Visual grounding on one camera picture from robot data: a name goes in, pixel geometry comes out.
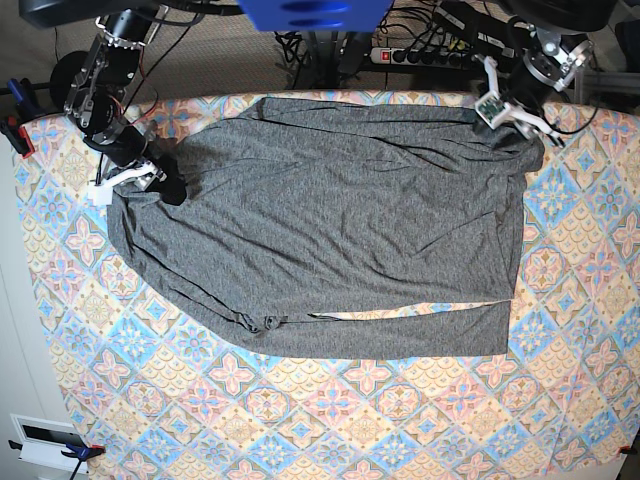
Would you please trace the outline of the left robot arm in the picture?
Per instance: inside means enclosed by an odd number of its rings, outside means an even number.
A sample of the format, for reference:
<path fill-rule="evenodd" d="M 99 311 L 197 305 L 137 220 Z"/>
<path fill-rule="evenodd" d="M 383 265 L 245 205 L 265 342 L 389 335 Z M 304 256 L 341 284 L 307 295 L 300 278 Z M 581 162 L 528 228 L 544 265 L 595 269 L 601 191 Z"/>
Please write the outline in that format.
<path fill-rule="evenodd" d="M 554 94 L 563 93 L 581 71 L 594 59 L 594 45 L 583 34 L 562 35 L 529 24 L 531 44 L 523 47 L 514 36 L 522 20 L 514 17 L 507 23 L 508 39 L 514 51 L 514 70 L 501 81 L 498 63 L 491 56 L 476 54 L 487 77 L 488 89 L 474 103 L 477 115 L 474 128 L 497 130 L 511 125 L 526 139 L 544 135 L 556 146 L 566 136 L 584 130 L 563 130 L 546 117 L 544 103 Z"/>

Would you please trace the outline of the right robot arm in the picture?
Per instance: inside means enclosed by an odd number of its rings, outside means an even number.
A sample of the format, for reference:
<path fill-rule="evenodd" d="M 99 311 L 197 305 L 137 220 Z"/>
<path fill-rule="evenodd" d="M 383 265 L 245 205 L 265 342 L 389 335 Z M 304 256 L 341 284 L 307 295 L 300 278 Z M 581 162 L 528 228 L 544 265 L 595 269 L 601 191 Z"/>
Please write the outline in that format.
<path fill-rule="evenodd" d="M 100 153 L 88 197 L 96 206 L 112 203 L 116 186 L 131 183 L 155 192 L 169 205 L 187 197 L 177 161 L 126 118 L 125 88 L 140 72 L 145 47 L 166 19 L 166 7 L 139 7 L 96 19 L 98 34 L 63 104 L 84 134 L 84 143 Z"/>

